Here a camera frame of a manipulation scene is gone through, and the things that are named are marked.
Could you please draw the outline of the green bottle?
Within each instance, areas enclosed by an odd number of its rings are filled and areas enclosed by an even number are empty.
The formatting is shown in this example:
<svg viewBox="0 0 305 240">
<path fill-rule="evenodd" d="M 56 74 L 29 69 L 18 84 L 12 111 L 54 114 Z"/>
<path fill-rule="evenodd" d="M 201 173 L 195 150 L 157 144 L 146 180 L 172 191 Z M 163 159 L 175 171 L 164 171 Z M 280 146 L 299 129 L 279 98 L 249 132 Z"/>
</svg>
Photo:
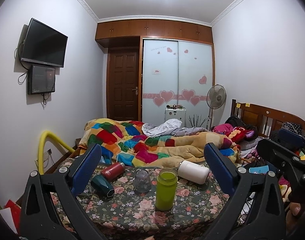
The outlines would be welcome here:
<svg viewBox="0 0 305 240">
<path fill-rule="evenodd" d="M 164 168 L 159 172 L 156 185 L 155 207 L 159 211 L 169 211 L 173 207 L 178 184 L 178 175 L 172 168 Z"/>
</svg>

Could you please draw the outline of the dark teal hexagonal cup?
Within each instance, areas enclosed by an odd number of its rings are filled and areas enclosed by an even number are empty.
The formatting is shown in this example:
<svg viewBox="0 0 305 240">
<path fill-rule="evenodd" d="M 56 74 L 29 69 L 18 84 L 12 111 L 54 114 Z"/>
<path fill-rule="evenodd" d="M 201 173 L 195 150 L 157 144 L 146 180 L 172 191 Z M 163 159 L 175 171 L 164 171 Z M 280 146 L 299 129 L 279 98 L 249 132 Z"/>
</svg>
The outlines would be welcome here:
<svg viewBox="0 0 305 240">
<path fill-rule="evenodd" d="M 91 186 L 94 188 L 95 192 L 102 197 L 111 198 L 114 195 L 113 186 L 101 174 L 92 178 Z"/>
</svg>

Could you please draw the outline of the clear glass cup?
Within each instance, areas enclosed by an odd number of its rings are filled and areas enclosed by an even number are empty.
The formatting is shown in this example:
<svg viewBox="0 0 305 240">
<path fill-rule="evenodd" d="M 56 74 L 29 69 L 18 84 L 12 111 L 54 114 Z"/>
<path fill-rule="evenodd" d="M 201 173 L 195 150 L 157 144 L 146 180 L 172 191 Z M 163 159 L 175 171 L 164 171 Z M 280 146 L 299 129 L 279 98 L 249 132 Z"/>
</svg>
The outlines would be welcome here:
<svg viewBox="0 0 305 240">
<path fill-rule="evenodd" d="M 149 192 L 151 189 L 151 180 L 147 170 L 138 169 L 134 179 L 135 191 L 139 193 Z"/>
</svg>

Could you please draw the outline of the wooden headboard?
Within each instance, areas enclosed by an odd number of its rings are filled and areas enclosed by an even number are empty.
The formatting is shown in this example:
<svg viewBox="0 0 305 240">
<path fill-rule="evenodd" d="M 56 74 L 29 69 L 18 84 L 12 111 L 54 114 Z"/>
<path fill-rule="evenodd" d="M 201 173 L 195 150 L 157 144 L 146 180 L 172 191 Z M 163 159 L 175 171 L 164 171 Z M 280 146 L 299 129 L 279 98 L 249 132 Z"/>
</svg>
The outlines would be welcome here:
<svg viewBox="0 0 305 240">
<path fill-rule="evenodd" d="M 251 103 L 240 103 L 233 99 L 231 115 L 238 116 L 247 125 L 255 126 L 258 135 L 263 137 L 269 137 L 272 131 L 281 129 L 284 122 L 301 125 L 302 135 L 305 135 L 305 121 L 303 119 L 277 109 Z"/>
</svg>

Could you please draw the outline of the red plush toy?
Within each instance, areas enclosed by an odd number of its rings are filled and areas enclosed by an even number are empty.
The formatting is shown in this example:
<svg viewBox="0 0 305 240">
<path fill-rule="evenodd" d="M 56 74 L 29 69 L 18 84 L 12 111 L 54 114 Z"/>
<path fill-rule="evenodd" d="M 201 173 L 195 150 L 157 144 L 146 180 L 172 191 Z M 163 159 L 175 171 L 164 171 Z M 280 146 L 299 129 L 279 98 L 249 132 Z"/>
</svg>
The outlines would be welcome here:
<svg viewBox="0 0 305 240">
<path fill-rule="evenodd" d="M 235 127 L 228 137 L 236 144 L 246 139 L 251 139 L 255 134 L 253 129 L 245 129 L 244 127 Z"/>
</svg>

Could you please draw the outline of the white thermos bottle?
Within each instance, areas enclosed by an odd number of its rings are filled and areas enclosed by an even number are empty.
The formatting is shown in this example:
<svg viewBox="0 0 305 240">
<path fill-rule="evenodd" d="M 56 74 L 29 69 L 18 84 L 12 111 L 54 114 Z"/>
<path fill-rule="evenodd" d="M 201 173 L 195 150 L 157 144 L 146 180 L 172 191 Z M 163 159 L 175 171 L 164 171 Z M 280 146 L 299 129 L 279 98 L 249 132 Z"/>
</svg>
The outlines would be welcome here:
<svg viewBox="0 0 305 240">
<path fill-rule="evenodd" d="M 179 177 L 200 185 L 206 182 L 209 173 L 210 169 L 208 167 L 186 160 L 180 163 L 177 171 Z"/>
</svg>

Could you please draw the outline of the standing electric fan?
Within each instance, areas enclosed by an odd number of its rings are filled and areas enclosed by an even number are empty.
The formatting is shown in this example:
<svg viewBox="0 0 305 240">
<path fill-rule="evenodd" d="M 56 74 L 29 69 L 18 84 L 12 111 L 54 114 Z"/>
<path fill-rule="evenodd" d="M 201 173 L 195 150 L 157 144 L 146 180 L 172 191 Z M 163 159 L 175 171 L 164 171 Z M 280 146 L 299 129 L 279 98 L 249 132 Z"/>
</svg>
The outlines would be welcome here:
<svg viewBox="0 0 305 240">
<path fill-rule="evenodd" d="M 226 101 L 226 90 L 222 85 L 216 84 L 207 93 L 207 105 L 209 108 L 206 129 L 211 129 L 213 111 L 219 109 Z"/>
</svg>

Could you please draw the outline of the floral bed cover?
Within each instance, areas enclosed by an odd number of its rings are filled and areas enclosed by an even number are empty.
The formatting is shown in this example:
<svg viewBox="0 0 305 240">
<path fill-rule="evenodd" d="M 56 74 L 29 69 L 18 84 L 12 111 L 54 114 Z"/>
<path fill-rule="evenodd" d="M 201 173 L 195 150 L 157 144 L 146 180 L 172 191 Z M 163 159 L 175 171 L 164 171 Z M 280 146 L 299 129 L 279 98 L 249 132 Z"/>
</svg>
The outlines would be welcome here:
<svg viewBox="0 0 305 240">
<path fill-rule="evenodd" d="M 126 167 L 112 185 L 114 195 L 105 199 L 87 185 L 77 200 L 93 224 L 107 239 L 199 239 L 229 199 L 214 176 L 204 185 L 180 178 L 170 211 L 155 209 L 157 176 L 160 169 L 148 168 L 151 189 L 137 193 L 135 168 Z"/>
</svg>

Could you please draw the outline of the colourful patchwork blanket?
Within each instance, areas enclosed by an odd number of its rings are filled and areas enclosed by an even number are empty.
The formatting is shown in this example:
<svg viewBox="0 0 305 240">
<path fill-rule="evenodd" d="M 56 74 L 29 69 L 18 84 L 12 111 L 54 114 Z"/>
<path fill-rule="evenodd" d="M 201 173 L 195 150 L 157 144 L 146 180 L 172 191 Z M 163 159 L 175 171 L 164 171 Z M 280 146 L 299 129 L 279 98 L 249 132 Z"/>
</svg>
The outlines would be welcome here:
<svg viewBox="0 0 305 240">
<path fill-rule="evenodd" d="M 99 144 L 104 156 L 134 167 L 178 167 L 187 160 L 204 161 L 204 148 L 212 142 L 233 162 L 240 159 L 239 146 L 229 137 L 214 132 L 173 137 L 148 137 L 142 132 L 140 121 L 93 119 L 85 124 L 85 132 L 78 147 L 84 154 L 92 143 Z"/>
</svg>

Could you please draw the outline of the grey white crumpled sheet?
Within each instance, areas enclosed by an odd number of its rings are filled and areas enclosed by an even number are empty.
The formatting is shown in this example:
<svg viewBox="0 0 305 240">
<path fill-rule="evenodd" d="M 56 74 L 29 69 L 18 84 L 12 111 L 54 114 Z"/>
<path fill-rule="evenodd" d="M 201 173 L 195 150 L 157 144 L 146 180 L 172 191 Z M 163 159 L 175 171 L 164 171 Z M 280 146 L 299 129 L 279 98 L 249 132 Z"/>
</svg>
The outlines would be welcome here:
<svg viewBox="0 0 305 240">
<path fill-rule="evenodd" d="M 148 137 L 172 136 L 182 137 L 186 135 L 196 135 L 200 132 L 208 132 L 203 127 L 181 127 L 182 121 L 178 119 L 169 119 L 159 126 L 145 123 L 142 125 L 143 134 Z"/>
</svg>

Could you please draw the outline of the frosted sliding wardrobe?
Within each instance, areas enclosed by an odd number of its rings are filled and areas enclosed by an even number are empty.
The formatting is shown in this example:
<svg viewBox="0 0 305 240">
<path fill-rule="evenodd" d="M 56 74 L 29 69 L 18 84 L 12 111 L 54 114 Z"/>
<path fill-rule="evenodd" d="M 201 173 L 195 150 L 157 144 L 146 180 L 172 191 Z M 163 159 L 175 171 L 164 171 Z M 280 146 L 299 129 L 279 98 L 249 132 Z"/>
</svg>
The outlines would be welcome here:
<svg viewBox="0 0 305 240">
<path fill-rule="evenodd" d="M 213 85 L 213 47 L 209 44 L 143 41 L 142 121 L 165 122 L 167 105 L 186 109 L 185 127 L 206 127 L 207 93 Z"/>
</svg>

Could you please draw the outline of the brown wooden door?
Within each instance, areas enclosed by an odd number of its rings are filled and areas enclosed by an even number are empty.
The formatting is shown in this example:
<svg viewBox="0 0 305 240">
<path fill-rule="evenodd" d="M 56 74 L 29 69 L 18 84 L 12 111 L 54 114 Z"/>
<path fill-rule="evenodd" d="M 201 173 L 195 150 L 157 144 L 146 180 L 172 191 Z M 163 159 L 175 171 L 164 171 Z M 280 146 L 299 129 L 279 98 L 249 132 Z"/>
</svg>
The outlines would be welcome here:
<svg viewBox="0 0 305 240">
<path fill-rule="evenodd" d="M 108 53 L 106 84 L 107 117 L 138 120 L 139 50 L 113 49 Z"/>
</svg>

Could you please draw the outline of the wooden overhead cabinets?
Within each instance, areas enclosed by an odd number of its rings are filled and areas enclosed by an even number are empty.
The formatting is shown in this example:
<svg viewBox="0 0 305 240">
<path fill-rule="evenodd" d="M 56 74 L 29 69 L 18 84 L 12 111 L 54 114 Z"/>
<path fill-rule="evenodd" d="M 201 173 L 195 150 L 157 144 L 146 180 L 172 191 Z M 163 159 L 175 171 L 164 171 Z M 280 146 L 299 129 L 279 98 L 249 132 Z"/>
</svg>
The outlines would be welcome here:
<svg viewBox="0 0 305 240">
<path fill-rule="evenodd" d="M 213 43 L 212 28 L 195 23 L 135 19 L 97 24 L 95 41 L 104 48 L 138 46 L 141 37 L 174 38 Z"/>
</svg>

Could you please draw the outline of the small black wall monitor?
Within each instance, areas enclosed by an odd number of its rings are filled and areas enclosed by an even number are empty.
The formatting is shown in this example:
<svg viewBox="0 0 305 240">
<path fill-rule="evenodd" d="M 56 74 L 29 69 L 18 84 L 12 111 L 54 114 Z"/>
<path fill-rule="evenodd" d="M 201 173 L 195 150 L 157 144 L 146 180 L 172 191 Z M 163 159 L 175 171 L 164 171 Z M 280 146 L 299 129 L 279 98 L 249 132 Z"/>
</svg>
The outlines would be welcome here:
<svg viewBox="0 0 305 240">
<path fill-rule="evenodd" d="M 27 77 L 28 95 L 53 92 L 55 92 L 55 68 L 32 65 Z"/>
</svg>

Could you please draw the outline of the wall mounted television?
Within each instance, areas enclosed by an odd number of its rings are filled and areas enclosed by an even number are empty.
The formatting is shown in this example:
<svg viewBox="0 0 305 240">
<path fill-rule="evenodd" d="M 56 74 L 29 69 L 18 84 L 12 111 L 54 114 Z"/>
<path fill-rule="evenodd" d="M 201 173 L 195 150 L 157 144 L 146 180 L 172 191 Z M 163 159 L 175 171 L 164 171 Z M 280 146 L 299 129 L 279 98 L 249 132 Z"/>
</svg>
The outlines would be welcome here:
<svg viewBox="0 0 305 240">
<path fill-rule="evenodd" d="M 68 37 L 32 18 L 23 41 L 20 59 L 45 66 L 64 67 Z"/>
</svg>

